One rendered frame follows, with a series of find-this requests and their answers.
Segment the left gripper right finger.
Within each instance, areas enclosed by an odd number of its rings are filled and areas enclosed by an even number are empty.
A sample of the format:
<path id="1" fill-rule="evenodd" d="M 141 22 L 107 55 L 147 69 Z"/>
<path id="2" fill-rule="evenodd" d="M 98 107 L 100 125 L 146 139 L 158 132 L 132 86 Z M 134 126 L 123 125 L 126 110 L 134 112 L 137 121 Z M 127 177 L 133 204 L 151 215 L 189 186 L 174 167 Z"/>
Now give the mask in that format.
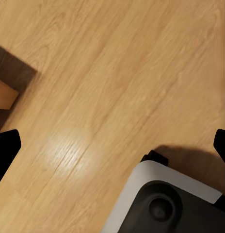
<path id="1" fill-rule="evenodd" d="M 217 130 L 213 145 L 225 162 L 225 130 Z"/>

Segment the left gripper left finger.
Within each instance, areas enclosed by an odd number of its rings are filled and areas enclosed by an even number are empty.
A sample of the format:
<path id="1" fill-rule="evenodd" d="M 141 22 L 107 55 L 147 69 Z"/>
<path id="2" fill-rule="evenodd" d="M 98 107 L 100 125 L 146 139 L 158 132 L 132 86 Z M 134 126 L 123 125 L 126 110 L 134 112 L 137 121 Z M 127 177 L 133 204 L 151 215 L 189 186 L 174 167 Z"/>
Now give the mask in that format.
<path id="1" fill-rule="evenodd" d="M 21 149 L 17 129 L 0 133 L 0 181 Z"/>

